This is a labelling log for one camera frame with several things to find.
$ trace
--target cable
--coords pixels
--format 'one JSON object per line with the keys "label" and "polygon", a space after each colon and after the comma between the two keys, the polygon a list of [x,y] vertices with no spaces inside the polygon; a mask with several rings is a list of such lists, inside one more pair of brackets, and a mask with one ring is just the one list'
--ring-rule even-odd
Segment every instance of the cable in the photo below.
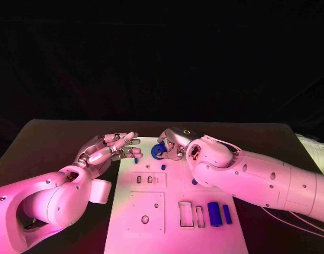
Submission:
{"label": "cable", "polygon": [[232,146],[232,147],[236,149],[236,151],[242,151],[242,149],[240,149],[236,145],[233,145],[233,144],[225,142],[223,140],[219,140],[219,139],[210,137],[209,135],[206,135],[206,136],[207,136],[210,139],[219,141],[220,143],[227,144],[229,146]]}
{"label": "cable", "polygon": [[305,219],[302,219],[297,214],[289,212],[299,220],[302,220],[307,224],[310,224],[315,229],[321,230],[324,232],[324,229],[315,226],[312,223],[310,223]]}
{"label": "cable", "polygon": [[304,230],[304,231],[307,231],[307,232],[310,232],[311,234],[315,234],[317,236],[320,236],[320,237],[322,237],[324,238],[324,235],[321,235],[321,234],[318,234],[318,233],[315,233],[315,232],[312,232],[312,231],[310,231],[310,230],[307,230],[307,229],[302,229],[301,227],[298,227],[298,226],[295,226],[295,225],[292,225],[291,223],[288,223],[287,221],[284,221],[282,219],[279,219],[279,218],[276,218],[266,210],[265,210],[265,208],[263,207],[261,207],[262,208],[262,210],[276,219],[276,220],[279,220],[281,222],[284,222],[287,225],[289,225],[289,226],[294,226],[297,229],[301,229],[301,230]]}

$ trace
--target dark table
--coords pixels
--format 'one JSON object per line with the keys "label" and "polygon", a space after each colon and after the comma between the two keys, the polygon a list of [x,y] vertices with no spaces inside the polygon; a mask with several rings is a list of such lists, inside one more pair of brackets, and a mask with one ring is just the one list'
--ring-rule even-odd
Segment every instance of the dark table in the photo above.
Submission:
{"label": "dark table", "polygon": [[[186,126],[243,150],[262,153],[320,173],[291,128],[284,124],[33,120],[23,127],[0,159],[0,186],[71,165],[78,149],[95,135],[135,131],[141,137],[158,137],[171,126]],[[118,166],[120,162],[114,162],[101,176],[112,182],[108,204],[89,203],[75,225],[45,239],[26,253],[102,253]],[[285,225],[261,207],[236,198],[235,204],[249,253],[324,253],[324,238]],[[269,211],[308,228],[288,212]]]}

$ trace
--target pink robot arm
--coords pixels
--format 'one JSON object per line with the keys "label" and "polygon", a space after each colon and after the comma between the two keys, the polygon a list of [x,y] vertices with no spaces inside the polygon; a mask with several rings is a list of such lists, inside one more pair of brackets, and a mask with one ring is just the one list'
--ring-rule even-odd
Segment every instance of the pink robot arm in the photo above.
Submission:
{"label": "pink robot arm", "polygon": [[[94,137],[72,166],[0,187],[0,253],[22,253],[81,218],[88,201],[107,203],[111,183],[95,179],[111,161],[140,158],[137,133]],[[20,217],[35,219],[23,225]]]}
{"label": "pink robot arm", "polygon": [[294,167],[269,156],[236,152],[223,141],[193,131],[168,128],[167,152],[160,158],[187,159],[193,177],[253,205],[301,213],[324,222],[324,175]]}

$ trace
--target small hole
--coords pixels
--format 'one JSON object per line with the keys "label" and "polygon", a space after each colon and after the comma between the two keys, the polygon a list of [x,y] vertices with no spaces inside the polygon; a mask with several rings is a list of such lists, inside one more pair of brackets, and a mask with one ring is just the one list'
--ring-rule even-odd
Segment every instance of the small hole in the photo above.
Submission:
{"label": "small hole", "polygon": [[143,224],[147,224],[147,223],[148,223],[148,217],[147,217],[145,215],[141,217],[141,223],[143,223]]}

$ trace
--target rectangular hole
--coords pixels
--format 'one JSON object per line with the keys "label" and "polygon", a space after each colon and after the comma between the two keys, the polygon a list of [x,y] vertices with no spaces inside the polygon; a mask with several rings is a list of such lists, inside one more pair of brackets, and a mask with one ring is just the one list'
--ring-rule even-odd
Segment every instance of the rectangular hole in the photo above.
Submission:
{"label": "rectangular hole", "polygon": [[196,217],[197,217],[197,227],[204,227],[204,220],[203,220],[203,212],[202,206],[196,206]]}
{"label": "rectangular hole", "polygon": [[179,202],[179,212],[180,212],[179,225],[181,227],[193,227],[192,203],[190,202]]}

